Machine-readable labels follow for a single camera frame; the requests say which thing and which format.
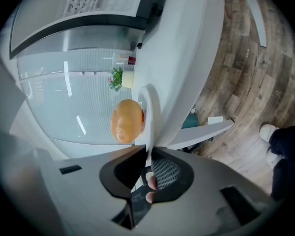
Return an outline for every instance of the teal object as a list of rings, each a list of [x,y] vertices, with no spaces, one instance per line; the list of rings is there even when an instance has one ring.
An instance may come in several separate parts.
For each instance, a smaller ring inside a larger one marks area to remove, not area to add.
[[[194,128],[199,126],[199,120],[196,114],[189,114],[183,122],[182,128]]]

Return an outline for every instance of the green plant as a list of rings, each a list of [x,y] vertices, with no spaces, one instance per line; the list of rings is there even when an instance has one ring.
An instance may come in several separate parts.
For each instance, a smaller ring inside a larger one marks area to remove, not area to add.
[[[108,78],[109,87],[114,89],[115,91],[119,91],[121,88],[121,80],[122,80],[122,69],[114,68],[112,70],[112,77]]]

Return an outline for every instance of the red object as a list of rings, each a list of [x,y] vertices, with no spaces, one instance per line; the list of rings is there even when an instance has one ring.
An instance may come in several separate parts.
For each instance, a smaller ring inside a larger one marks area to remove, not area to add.
[[[135,65],[135,64],[136,64],[136,58],[129,56],[128,65]]]

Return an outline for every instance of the black rectangle slot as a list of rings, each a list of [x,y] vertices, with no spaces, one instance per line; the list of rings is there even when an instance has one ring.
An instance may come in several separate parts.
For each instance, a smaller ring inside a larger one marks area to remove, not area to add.
[[[235,187],[221,189],[221,193],[242,226],[258,217],[259,213]]]
[[[59,169],[61,174],[68,174],[68,173],[71,173],[71,172],[75,172],[75,171],[78,171],[78,170],[81,170],[82,168],[79,166],[79,165],[73,165],[73,166],[69,166],[69,167],[65,167],[65,168],[61,168]]]

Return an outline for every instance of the white countertop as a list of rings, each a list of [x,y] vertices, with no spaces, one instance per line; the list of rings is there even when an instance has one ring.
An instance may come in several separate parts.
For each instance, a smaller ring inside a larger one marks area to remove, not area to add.
[[[195,104],[216,56],[223,17],[224,0],[166,0],[137,51],[132,98],[138,100],[142,86],[155,92],[155,145],[170,144]]]

